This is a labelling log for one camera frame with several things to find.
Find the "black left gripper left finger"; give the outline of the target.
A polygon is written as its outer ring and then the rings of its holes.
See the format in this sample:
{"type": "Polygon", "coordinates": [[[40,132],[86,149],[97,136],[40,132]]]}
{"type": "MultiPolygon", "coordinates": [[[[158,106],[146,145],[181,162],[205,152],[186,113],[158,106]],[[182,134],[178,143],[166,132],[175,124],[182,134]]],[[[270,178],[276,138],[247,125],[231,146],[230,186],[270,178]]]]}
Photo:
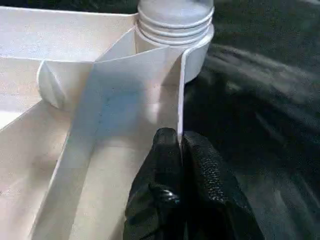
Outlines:
{"type": "Polygon", "coordinates": [[[182,240],[182,162],[173,128],[156,131],[129,192],[124,240],[182,240]]]}

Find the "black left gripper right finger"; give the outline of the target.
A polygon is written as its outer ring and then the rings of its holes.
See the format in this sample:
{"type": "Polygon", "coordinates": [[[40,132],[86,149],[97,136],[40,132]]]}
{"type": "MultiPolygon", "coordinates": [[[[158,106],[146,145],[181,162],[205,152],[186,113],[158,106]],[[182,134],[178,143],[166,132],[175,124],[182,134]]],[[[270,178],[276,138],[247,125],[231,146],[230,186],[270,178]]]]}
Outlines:
{"type": "Polygon", "coordinates": [[[247,197],[210,141],[186,131],[182,149],[188,238],[263,240],[247,197]]]}

